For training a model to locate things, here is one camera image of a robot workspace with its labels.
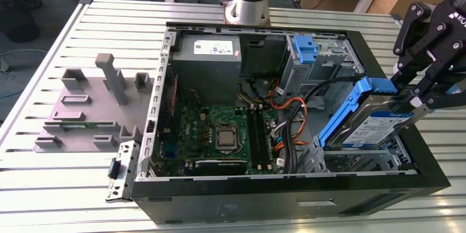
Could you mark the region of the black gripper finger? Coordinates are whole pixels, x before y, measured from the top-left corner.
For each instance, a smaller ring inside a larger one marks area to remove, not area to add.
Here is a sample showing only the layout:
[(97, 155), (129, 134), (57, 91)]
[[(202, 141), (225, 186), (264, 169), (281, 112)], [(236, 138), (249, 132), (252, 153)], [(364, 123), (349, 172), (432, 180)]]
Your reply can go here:
[(409, 105), (432, 110), (464, 107), (464, 91), (456, 89), (464, 80), (464, 41), (437, 44), (425, 53), (432, 63), (412, 88)]
[(391, 82), (404, 87), (431, 63), (427, 50), (445, 32), (444, 19), (433, 17), (433, 11), (424, 3), (413, 2), (404, 15), (403, 24), (392, 48), (397, 56)]

